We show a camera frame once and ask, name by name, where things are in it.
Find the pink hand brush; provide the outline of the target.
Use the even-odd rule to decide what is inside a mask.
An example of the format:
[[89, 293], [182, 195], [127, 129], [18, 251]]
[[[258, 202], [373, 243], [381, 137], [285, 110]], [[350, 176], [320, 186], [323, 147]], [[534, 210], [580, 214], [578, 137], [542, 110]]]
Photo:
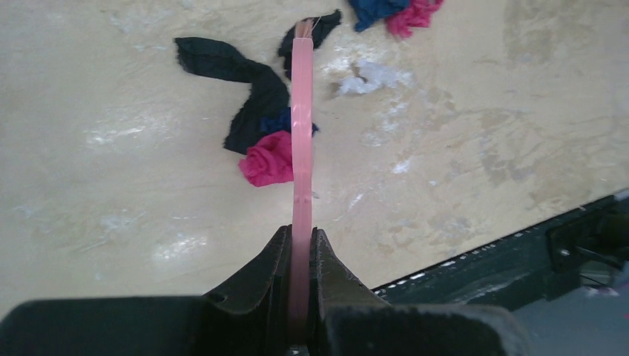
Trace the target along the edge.
[[309, 310], [309, 258], [312, 237], [312, 97], [313, 53], [311, 19], [295, 25], [292, 42], [292, 168], [294, 196], [292, 247], [289, 273], [289, 344], [307, 339]]

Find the pink paper scrap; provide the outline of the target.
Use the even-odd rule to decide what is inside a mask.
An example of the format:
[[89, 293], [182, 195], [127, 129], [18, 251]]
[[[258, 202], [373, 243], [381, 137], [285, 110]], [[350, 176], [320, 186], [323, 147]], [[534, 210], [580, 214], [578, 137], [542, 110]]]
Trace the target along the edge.
[[386, 18], [386, 29], [394, 37], [408, 39], [413, 28], [428, 28], [432, 15], [441, 9], [444, 0], [411, 0], [408, 8]]

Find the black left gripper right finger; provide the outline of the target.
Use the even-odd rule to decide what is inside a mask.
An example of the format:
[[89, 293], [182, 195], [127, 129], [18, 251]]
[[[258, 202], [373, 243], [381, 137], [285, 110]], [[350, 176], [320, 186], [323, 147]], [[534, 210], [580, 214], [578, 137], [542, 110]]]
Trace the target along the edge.
[[307, 348], [311, 355], [529, 355], [528, 337], [497, 306], [392, 305], [312, 231]]

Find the white paper scrap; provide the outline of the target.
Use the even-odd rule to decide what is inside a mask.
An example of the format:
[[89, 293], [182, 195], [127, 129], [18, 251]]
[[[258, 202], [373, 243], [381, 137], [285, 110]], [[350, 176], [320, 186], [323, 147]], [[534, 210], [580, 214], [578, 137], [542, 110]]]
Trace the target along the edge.
[[341, 79], [337, 96], [364, 95], [381, 88], [395, 89], [399, 85], [412, 86], [413, 75], [396, 67], [360, 59], [354, 65], [355, 73]]

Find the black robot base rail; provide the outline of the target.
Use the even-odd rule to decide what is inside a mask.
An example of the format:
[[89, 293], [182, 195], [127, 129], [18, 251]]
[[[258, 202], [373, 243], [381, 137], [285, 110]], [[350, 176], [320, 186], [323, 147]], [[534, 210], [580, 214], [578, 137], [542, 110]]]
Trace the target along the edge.
[[628, 190], [579, 206], [382, 286], [391, 304], [489, 304], [516, 310], [584, 281], [609, 286], [628, 264]]

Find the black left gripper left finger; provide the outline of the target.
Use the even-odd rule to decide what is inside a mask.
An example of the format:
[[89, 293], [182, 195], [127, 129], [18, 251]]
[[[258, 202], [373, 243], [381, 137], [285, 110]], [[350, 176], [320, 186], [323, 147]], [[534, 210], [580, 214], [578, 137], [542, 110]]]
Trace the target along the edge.
[[3, 355], [281, 355], [291, 229], [203, 295], [31, 300], [1, 321]]

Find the dark blue paper scrap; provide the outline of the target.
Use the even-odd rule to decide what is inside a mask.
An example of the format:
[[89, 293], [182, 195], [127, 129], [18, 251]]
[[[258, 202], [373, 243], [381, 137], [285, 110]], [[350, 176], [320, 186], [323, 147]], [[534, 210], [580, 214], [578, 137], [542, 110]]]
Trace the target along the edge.
[[292, 132], [292, 109], [283, 108], [275, 116], [264, 116], [260, 119], [260, 131], [265, 134], [274, 134], [279, 131]]

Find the round magenta paper ball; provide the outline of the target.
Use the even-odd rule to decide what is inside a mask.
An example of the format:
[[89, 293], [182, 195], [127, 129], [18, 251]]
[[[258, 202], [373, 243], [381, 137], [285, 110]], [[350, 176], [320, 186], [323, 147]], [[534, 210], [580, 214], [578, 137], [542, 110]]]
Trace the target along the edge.
[[238, 167], [246, 180], [255, 187], [292, 182], [292, 135], [278, 131], [264, 136], [246, 151]]

